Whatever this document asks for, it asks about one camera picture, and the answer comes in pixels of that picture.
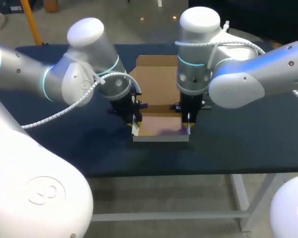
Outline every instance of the cable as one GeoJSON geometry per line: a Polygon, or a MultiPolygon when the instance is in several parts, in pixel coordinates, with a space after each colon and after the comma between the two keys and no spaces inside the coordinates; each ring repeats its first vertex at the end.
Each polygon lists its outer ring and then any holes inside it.
{"type": "MultiPolygon", "coordinates": [[[[188,47],[215,46],[216,44],[218,45],[241,44],[241,45],[246,45],[253,48],[254,50],[258,51],[258,53],[260,53],[261,55],[265,54],[265,51],[263,51],[259,46],[257,46],[254,43],[246,42],[246,41],[220,41],[220,42],[208,42],[208,43],[185,43],[185,42],[176,41],[175,44],[177,46],[188,46],[188,47]]],[[[298,98],[298,91],[293,90],[292,92],[298,98]]]]}
{"type": "Polygon", "coordinates": [[[240,45],[245,45],[253,48],[254,50],[258,51],[261,55],[265,53],[259,46],[247,41],[220,41],[220,42],[208,42],[208,43],[186,43],[186,42],[176,41],[175,44],[177,46],[189,46],[189,47],[214,46],[215,44],[218,44],[219,46],[228,45],[228,44],[240,44],[240,45]]]}
{"type": "MultiPolygon", "coordinates": [[[[130,79],[131,81],[135,81],[134,78],[132,78],[129,74],[126,74],[126,73],[120,73],[120,72],[116,72],[116,73],[109,73],[105,76],[102,76],[101,79],[102,80],[105,80],[106,78],[108,77],[111,77],[111,76],[123,76],[123,77],[127,77],[128,79],[130,79]]],[[[39,125],[42,125],[42,124],[45,124],[49,121],[52,121],[56,118],[59,118],[60,116],[63,116],[64,114],[70,112],[71,110],[73,110],[74,108],[76,108],[82,101],[84,101],[95,89],[95,87],[99,84],[100,82],[99,81],[96,81],[87,91],[86,93],[81,97],[79,98],[75,103],[73,103],[71,106],[65,108],[64,110],[60,111],[59,113],[56,113],[48,118],[45,118],[43,120],[40,120],[38,122],[35,122],[35,123],[31,123],[31,124],[28,124],[28,125],[23,125],[21,126],[22,129],[29,129],[29,128],[33,128],[33,127],[36,127],[36,126],[39,126],[39,125]]]]}

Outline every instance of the box flap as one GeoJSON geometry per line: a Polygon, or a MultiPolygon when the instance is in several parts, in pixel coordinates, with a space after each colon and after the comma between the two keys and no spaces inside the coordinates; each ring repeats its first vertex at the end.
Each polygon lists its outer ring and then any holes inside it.
{"type": "Polygon", "coordinates": [[[177,56],[139,56],[136,59],[137,66],[178,66],[177,56]]]}
{"type": "Polygon", "coordinates": [[[143,113],[174,113],[170,105],[180,101],[176,86],[177,56],[139,56],[130,73],[139,83],[143,94],[137,99],[148,104],[143,113]]]}

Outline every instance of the cardboard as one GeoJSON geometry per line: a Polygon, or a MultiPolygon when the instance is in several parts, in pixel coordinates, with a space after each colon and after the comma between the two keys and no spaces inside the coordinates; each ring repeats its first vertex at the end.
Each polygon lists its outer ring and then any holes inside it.
{"type": "Polygon", "coordinates": [[[141,109],[142,123],[133,123],[134,141],[189,141],[190,128],[183,125],[180,113],[170,110],[180,101],[177,56],[139,56],[130,75],[142,89],[137,99],[148,104],[141,109]]]}

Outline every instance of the concrete floor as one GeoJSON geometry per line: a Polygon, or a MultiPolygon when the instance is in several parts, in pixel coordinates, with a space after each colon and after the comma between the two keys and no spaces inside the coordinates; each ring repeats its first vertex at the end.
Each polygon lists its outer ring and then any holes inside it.
{"type": "MultiPolygon", "coordinates": [[[[186,0],[59,0],[60,12],[35,12],[42,41],[67,43],[69,27],[85,17],[97,17],[113,43],[141,44],[173,42],[178,36],[178,19],[187,8],[186,0]]],[[[8,15],[0,31],[0,44],[15,48],[33,45],[23,14],[8,15]]],[[[231,29],[231,34],[257,41],[258,37],[231,29]]],[[[244,175],[250,199],[264,175],[244,175]]],[[[95,213],[228,210],[235,208],[226,176],[167,176],[90,179],[95,213]]],[[[92,223],[86,238],[272,238],[269,204],[251,234],[240,232],[238,221],[176,220],[92,223]]]]}

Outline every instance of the dark blue tabletop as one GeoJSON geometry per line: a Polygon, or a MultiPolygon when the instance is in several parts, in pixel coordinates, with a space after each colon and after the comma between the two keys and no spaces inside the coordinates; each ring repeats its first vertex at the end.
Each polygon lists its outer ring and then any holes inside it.
{"type": "MultiPolygon", "coordinates": [[[[267,43],[258,43],[264,50],[267,43]]],[[[139,55],[175,55],[176,47],[116,45],[129,72],[139,55]]],[[[66,45],[18,51],[56,63],[66,45]]],[[[50,116],[65,105],[35,95],[0,91],[0,100],[20,124],[50,116]]],[[[133,143],[131,129],[109,115],[109,102],[95,92],[84,107],[28,133],[85,176],[155,176],[298,172],[298,99],[267,97],[237,110],[201,111],[189,143],[133,143]]]]}

